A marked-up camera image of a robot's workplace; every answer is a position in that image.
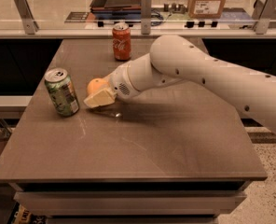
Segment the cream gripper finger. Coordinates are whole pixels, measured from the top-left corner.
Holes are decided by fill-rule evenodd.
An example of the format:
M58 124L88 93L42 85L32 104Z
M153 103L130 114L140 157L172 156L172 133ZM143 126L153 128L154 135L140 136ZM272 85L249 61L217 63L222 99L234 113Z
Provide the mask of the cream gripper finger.
M96 108L99 106L111 105L115 102L117 94L110 88L102 88L89 94L84 99L84 104L88 108Z

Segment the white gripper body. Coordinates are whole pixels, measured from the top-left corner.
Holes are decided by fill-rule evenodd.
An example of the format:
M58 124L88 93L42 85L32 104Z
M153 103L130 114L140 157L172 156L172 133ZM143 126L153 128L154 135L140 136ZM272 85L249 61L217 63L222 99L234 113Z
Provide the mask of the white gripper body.
M121 64L105 77L118 99L131 99L141 93L137 85L136 71L136 62L129 61Z

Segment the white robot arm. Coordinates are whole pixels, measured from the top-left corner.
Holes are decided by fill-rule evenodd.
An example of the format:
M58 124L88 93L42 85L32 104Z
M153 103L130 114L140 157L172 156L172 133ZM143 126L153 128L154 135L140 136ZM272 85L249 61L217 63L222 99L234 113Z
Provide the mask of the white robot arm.
M87 87L88 108L131 99L181 81L204 86L244 115L276 133L276 76L216 59L179 35L163 35L150 51Z

